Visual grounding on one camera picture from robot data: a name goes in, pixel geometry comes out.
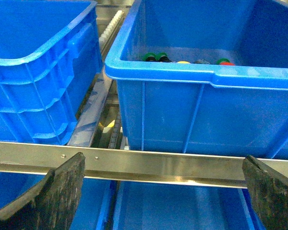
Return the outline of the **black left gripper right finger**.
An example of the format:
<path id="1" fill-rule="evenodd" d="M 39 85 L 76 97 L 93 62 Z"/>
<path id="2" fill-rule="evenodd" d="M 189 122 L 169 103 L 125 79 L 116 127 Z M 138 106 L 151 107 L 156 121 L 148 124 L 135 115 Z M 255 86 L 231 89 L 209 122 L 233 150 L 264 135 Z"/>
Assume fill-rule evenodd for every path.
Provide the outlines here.
<path id="1" fill-rule="evenodd" d="M 242 171 L 251 205 L 267 230 L 288 230 L 288 177 L 248 155 Z"/>

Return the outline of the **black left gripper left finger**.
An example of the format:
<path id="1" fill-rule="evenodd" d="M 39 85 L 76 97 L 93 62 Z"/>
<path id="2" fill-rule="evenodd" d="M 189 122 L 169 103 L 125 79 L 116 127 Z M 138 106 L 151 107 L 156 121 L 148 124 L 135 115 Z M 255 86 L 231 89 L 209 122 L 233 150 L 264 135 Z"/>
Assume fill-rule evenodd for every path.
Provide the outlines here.
<path id="1" fill-rule="evenodd" d="M 0 230 L 68 230 L 80 203 L 85 156 L 78 152 L 0 209 Z"/>

